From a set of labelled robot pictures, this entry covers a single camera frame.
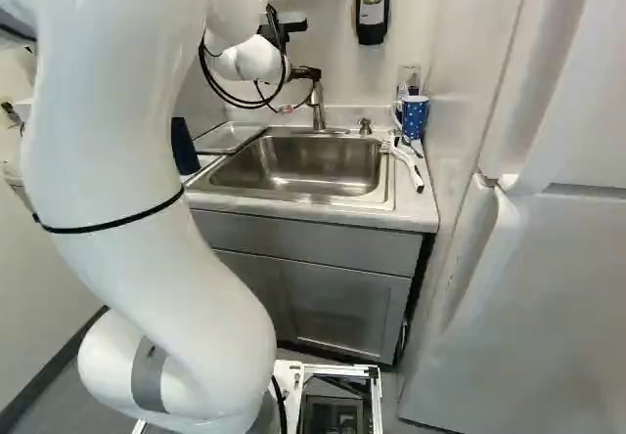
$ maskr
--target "faucet handle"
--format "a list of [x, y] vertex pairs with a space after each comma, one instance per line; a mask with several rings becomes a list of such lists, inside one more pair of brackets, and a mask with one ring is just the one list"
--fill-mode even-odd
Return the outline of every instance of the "faucet handle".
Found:
[[370, 136], [372, 134], [372, 120], [370, 118], [361, 118], [357, 124], [361, 126], [360, 135]]

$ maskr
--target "black cable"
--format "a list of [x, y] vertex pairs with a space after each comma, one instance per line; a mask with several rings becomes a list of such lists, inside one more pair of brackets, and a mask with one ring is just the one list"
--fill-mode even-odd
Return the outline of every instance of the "black cable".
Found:
[[[258, 92], [258, 95], [263, 98], [263, 93], [261, 92], [261, 88], [258, 86], [258, 80], [254, 81], [254, 86], [256, 87], [256, 91]], [[313, 91], [315, 90], [315, 81], [311, 82], [311, 90], [309, 91], [308, 94], [306, 94], [306, 98], [300, 102], [299, 104], [297, 104], [294, 107], [291, 107], [291, 110], [294, 109], [299, 109], [300, 107], [302, 107], [304, 104], [306, 104], [306, 102], [311, 98], [311, 95], [313, 95]], [[272, 110], [275, 113], [279, 113], [281, 112], [279, 109], [275, 109], [274, 107], [272, 107], [269, 102], [267, 103], [267, 108], [269, 108], [270, 110]]]
[[167, 201], [162, 202], [161, 204], [156, 205], [155, 207], [151, 207], [143, 212], [132, 214], [130, 216], [122, 217], [121, 219], [116, 219], [114, 221], [105, 222], [103, 224], [96, 224], [94, 226], [84, 226], [84, 227], [68, 227], [68, 228], [59, 228], [59, 227], [50, 227], [41, 223], [39, 216], [37, 214], [33, 214], [32, 218], [35, 220], [37, 224], [41, 226], [41, 228], [49, 232], [50, 234], [58, 234], [58, 235], [80, 235], [80, 234], [93, 234], [94, 232], [105, 231], [108, 229], [114, 229], [117, 227], [126, 226], [128, 224], [132, 224], [133, 222], [141, 221], [150, 217], [163, 209], [167, 209], [169, 206], [174, 204], [178, 199], [180, 199], [185, 194], [185, 186], [181, 186], [178, 193], [172, 196]]
[[266, 12], [267, 12], [267, 21], [269, 26], [272, 28], [272, 30], [274, 31], [274, 35], [277, 39], [277, 41], [279, 42], [279, 44], [281, 45], [280, 48], [280, 52], [281, 52], [281, 80], [278, 84], [278, 87], [276, 88], [276, 90], [274, 91], [274, 93], [272, 94], [271, 97], [269, 97], [268, 99], [262, 98], [262, 100], [258, 100], [258, 101], [248, 101], [248, 100], [243, 100], [243, 99], [239, 99], [237, 97], [235, 97], [234, 95], [230, 94], [226, 89], [224, 89], [219, 82], [217, 82], [217, 80], [215, 79], [215, 77], [213, 77], [213, 74], [211, 73], [208, 64], [206, 63], [206, 58], [205, 58], [205, 52], [208, 53], [208, 49], [204, 46], [204, 39], [202, 38], [202, 42], [200, 44], [199, 47], [199, 57], [200, 57], [200, 63], [201, 63], [201, 69], [202, 72], [204, 74], [204, 78], [206, 79], [206, 82], [208, 83], [208, 85], [210, 86], [210, 88], [213, 90], [213, 92], [215, 92], [217, 94], [217, 96], [219, 98], [221, 98], [224, 102], [237, 107], [239, 109], [261, 109], [263, 107], [267, 107], [268, 104], [273, 101], [279, 94], [280, 92], [283, 90], [283, 87], [285, 86], [285, 83], [287, 82], [287, 65], [285, 63], [285, 57], [286, 57], [286, 52], [285, 52], [285, 45], [283, 44], [281, 38], [280, 38], [280, 33], [278, 30], [278, 13], [276, 11], [276, 9], [274, 9], [271, 5], [267, 5], [266, 7]]
[[287, 410], [285, 409], [285, 400], [283, 399], [281, 386], [278, 384], [278, 380], [276, 380], [274, 375], [272, 375], [272, 385], [274, 385], [276, 401], [278, 402], [278, 412], [281, 417], [281, 434], [287, 434]]
[[29, 41], [30, 43], [35, 43], [37, 41], [37, 39], [35, 37], [30, 36], [30, 35], [26, 35], [25, 33], [22, 33], [19, 30], [15, 30], [14, 28], [11, 28], [10, 26], [5, 25], [3, 23], [0, 23], [0, 30], [6, 31], [11, 36], [14, 36], [14, 37], [22, 39], [22, 40]]

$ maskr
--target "power cord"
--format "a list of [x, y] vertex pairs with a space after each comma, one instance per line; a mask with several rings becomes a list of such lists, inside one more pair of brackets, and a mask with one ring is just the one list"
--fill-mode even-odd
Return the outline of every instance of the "power cord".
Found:
[[283, 399], [283, 392], [281, 392], [281, 386], [278, 384], [276, 377], [272, 375], [272, 385], [274, 385], [274, 392], [276, 393], [276, 402], [278, 403], [278, 412], [281, 418], [281, 434], [287, 433], [287, 410], [285, 408], [285, 400]]

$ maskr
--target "sink cabinet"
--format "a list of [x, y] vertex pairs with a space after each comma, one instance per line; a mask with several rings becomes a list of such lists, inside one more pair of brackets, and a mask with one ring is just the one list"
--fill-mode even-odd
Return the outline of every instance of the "sink cabinet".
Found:
[[265, 306], [278, 339], [393, 363], [420, 235], [193, 213], [222, 262]]

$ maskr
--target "gray band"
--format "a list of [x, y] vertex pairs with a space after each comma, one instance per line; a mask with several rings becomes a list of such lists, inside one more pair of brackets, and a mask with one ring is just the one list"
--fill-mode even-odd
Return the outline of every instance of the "gray band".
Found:
[[149, 412], [167, 412], [160, 393], [160, 380], [167, 353], [143, 338], [133, 360], [130, 387], [139, 408]]

